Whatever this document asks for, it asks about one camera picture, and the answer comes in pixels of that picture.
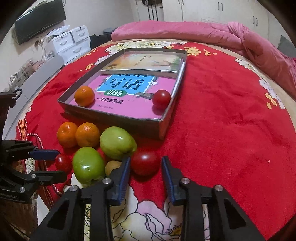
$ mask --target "kiwi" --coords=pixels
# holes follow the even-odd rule
[[[107,165],[105,166],[105,173],[107,176],[110,175],[110,173],[116,169],[116,168],[119,168],[121,165],[121,162],[120,161],[110,161],[107,163]]]

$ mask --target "screw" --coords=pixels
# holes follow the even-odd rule
[[[216,185],[216,186],[215,186],[215,190],[218,191],[218,192],[223,191],[223,189],[224,189],[224,188],[223,188],[221,185]]]
[[[70,190],[71,192],[75,192],[77,189],[79,189],[79,187],[76,186],[76,185],[70,186],[70,188],[69,188],[69,190]]]
[[[183,184],[188,184],[188,183],[190,183],[190,179],[184,177],[184,178],[181,179],[181,182],[182,182]]]
[[[102,180],[102,182],[103,182],[104,184],[109,184],[109,183],[112,182],[112,180],[111,180],[110,178],[104,178],[104,179]]]

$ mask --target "green apple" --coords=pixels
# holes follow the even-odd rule
[[[92,147],[80,148],[73,156],[72,165],[77,180],[82,184],[90,185],[92,180],[105,176],[104,160]]]
[[[100,137],[103,152],[113,160],[121,161],[137,150],[135,139],[124,129],[112,126],[104,130]]]

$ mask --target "black bag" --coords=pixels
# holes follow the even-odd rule
[[[91,44],[90,44],[90,47],[91,47],[91,50],[93,50],[94,48],[104,44],[104,43],[107,43],[109,40],[108,40],[108,37],[107,35],[103,34],[103,35],[92,35],[91,36]]]

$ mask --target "bedspread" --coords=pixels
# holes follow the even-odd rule
[[[239,22],[133,22],[112,33],[113,41],[126,39],[183,39],[227,48],[251,60],[296,99],[295,61]]]
[[[165,140],[134,135],[139,149],[168,155],[173,166],[198,184],[223,185],[266,239],[280,230],[296,210],[293,124],[265,75],[250,63],[211,47],[149,40],[98,47],[47,84],[19,121],[17,138],[72,157],[77,148],[63,149],[56,132],[65,121],[81,124],[84,120],[64,113],[57,99],[96,64],[129,47],[188,51],[183,86]],[[56,169],[51,162],[27,159],[25,164],[27,172]],[[49,208],[70,182],[77,183],[72,174],[64,184],[39,190]],[[111,214],[115,240],[177,240],[181,234],[182,208],[172,207],[167,200],[161,171],[149,180],[132,175],[123,204],[112,207]]]

